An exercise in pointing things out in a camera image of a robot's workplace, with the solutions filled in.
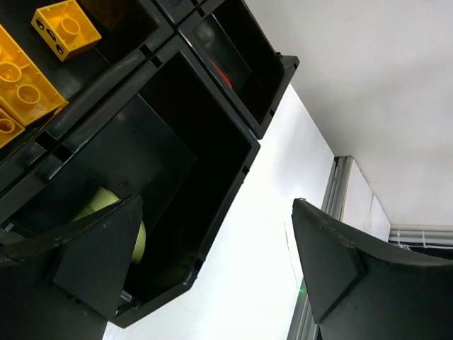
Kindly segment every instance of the stacked bins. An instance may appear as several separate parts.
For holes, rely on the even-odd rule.
[[[10,191],[36,194],[8,222],[32,237],[71,221],[100,187],[140,194],[147,244],[111,320],[126,327],[190,289],[258,149],[175,37],[63,139],[63,162],[54,152]]]

